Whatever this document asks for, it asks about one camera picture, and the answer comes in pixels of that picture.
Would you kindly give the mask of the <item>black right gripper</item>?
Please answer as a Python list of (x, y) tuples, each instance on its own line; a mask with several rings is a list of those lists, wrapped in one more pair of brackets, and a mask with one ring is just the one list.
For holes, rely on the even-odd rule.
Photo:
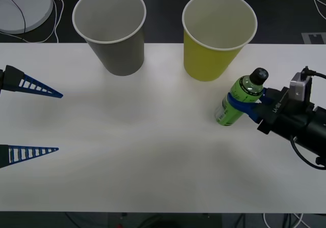
[(263, 88), (260, 103), (240, 102), (230, 92), (227, 99), (233, 108), (259, 123), (257, 130), (264, 134), (274, 132), (281, 137), (299, 136), (311, 122), (315, 104), (309, 98), (302, 102), (290, 99), (288, 91), (287, 87), (281, 91)]

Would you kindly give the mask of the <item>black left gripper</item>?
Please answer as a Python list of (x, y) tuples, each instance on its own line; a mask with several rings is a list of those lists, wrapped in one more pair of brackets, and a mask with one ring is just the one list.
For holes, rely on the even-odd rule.
[[(21, 70), (7, 65), (0, 70), (2, 90), (62, 98), (63, 94), (26, 75)], [(1, 144), (1, 168), (28, 161), (58, 151), (57, 147), (35, 147)]]

